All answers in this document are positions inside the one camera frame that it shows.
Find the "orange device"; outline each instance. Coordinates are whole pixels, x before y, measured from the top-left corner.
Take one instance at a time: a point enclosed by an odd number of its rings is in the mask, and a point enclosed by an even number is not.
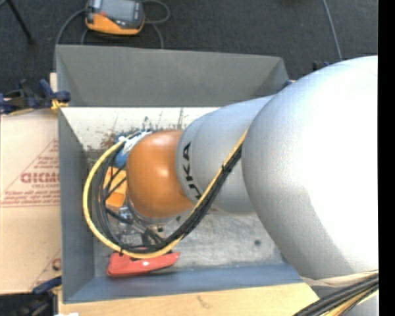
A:
[[[96,32],[135,35],[145,24],[144,7],[140,0],[89,0],[85,21]]]

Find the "gray box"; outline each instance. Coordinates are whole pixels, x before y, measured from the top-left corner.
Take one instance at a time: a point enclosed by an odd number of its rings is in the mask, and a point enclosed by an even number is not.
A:
[[[79,117],[84,106],[220,107],[277,92],[287,80],[282,59],[115,47],[57,49],[59,89],[72,93],[71,105],[81,106],[59,113],[64,303],[301,282],[251,215],[209,215],[177,246],[183,263],[179,260],[171,269],[147,276],[109,278],[105,266],[112,251],[93,236],[82,214],[91,149],[81,128],[93,120]],[[226,235],[231,243],[215,247],[216,242],[208,242]],[[202,254],[210,261],[199,260]]]

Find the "blue clamp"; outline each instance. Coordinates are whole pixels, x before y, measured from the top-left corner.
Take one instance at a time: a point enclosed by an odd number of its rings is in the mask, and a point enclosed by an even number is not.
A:
[[[39,81],[39,86],[42,90],[41,94],[34,93],[26,81],[22,80],[17,89],[8,93],[0,93],[0,115],[51,108],[53,100],[68,103],[71,99],[68,91],[54,92],[44,79]]]

